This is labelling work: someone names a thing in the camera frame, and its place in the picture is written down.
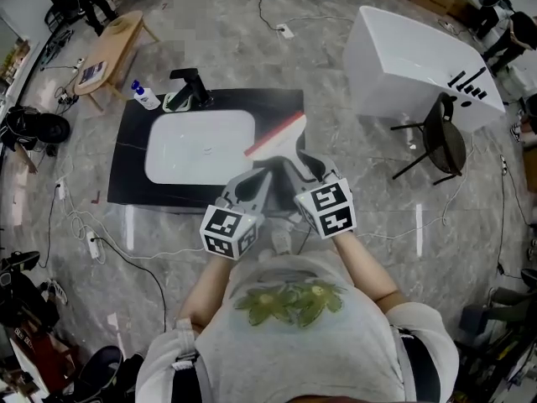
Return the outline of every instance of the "marble floor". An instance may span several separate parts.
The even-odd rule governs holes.
[[[354,192],[358,234],[389,237],[427,227],[398,238],[371,234],[361,240],[388,267],[414,301],[438,309],[450,333],[457,334],[461,307],[484,302],[491,285],[516,288],[518,280],[496,276],[502,214],[502,173],[499,154],[508,162],[522,208],[529,217],[532,198],[525,190],[521,147],[508,133],[516,106],[505,117],[467,135],[465,178],[433,187],[439,171],[424,161],[392,181],[391,176],[420,154],[416,133],[392,133],[394,121],[353,113],[341,54],[352,20],[361,5],[401,13],[441,29],[438,17],[406,0],[263,0],[263,15],[272,25],[288,24],[295,37],[284,39],[258,16],[258,0],[121,0],[118,11],[143,11],[146,23],[162,39],[143,35],[129,57],[123,92],[132,79],[157,93],[177,90],[169,72],[198,67],[208,88],[282,87],[305,92],[307,148],[328,154],[349,180]],[[52,65],[73,65],[87,54],[96,36],[80,21],[75,34]],[[468,32],[459,38],[475,45]],[[36,72],[23,104],[54,111],[58,86],[72,77],[68,69]],[[132,256],[200,249],[199,216],[171,215],[107,203],[107,185],[123,104],[107,92],[97,94],[105,112],[99,114],[83,98],[65,116],[72,134],[57,158],[33,153],[39,173],[29,175],[7,153],[2,171],[1,220],[4,252],[38,250],[46,258],[47,222],[55,181],[66,175],[73,206],[85,225],[103,234],[102,222],[117,244]],[[529,234],[514,197],[514,186],[503,178],[506,207],[501,261],[516,275],[524,265]],[[458,192],[456,197],[446,203]],[[117,342],[109,316],[116,315],[125,351],[144,351],[162,331],[160,293],[151,278],[122,262],[107,249],[105,264],[91,259],[86,242],[74,237],[69,202],[56,198],[50,219],[50,260],[31,278],[39,283],[55,277],[70,303],[61,308],[58,328],[65,338],[88,352]],[[259,247],[266,248],[268,225]],[[304,233],[293,232],[297,249]],[[331,249],[330,242],[311,237],[307,249]],[[164,287],[171,325],[177,306],[206,262],[200,250],[136,260],[149,267]]]

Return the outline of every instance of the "shoulder strap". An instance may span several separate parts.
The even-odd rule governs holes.
[[[441,397],[440,377],[427,347],[419,338],[409,332],[402,331],[399,335],[412,367],[416,400],[439,403]]]
[[[201,403],[200,382],[194,364],[188,369],[176,370],[170,403]]]

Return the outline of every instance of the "sticker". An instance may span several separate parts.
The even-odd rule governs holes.
[[[341,205],[347,201],[345,194],[343,194],[343,190],[337,182],[311,192],[311,197],[315,203],[315,209],[317,209],[318,212],[324,211],[329,207]]]
[[[352,214],[349,207],[343,207],[321,217],[321,226],[325,236],[338,233],[352,227]]]
[[[238,256],[240,257],[244,252],[250,248],[256,241],[258,231],[253,224],[243,236],[238,239]]]
[[[218,255],[233,258],[233,247],[231,242],[225,242],[207,235],[205,235],[205,240],[207,242],[207,250]]]
[[[211,233],[221,234],[231,238],[241,221],[241,215],[216,209],[207,223],[205,230]]]
[[[315,219],[313,218],[313,215],[311,215],[311,213],[305,207],[303,207],[300,203],[299,203],[299,209],[300,209],[300,212],[302,213],[302,216],[308,222],[308,224],[310,224],[313,227],[313,229],[317,231],[317,226],[315,225]]]

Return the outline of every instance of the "sink countertop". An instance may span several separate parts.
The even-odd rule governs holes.
[[[209,91],[213,103],[208,107],[198,104],[190,112],[205,110],[243,110],[255,120],[255,141],[277,128],[285,119],[304,111],[304,94],[301,90],[283,89],[232,89]],[[164,95],[158,96],[162,102]],[[127,102],[119,131],[110,170],[108,202],[129,204],[163,212],[203,213],[214,204],[224,186],[155,184],[145,174],[145,155],[149,134],[154,121],[162,116],[161,107],[149,111],[135,100]],[[305,136],[297,144],[305,147]],[[280,168],[274,172],[273,190],[266,210],[269,214],[294,209],[292,191]]]

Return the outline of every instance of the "soap bottle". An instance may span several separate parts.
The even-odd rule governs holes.
[[[134,90],[134,99],[147,110],[152,111],[160,106],[160,100],[149,88],[143,88],[136,79],[131,88]]]

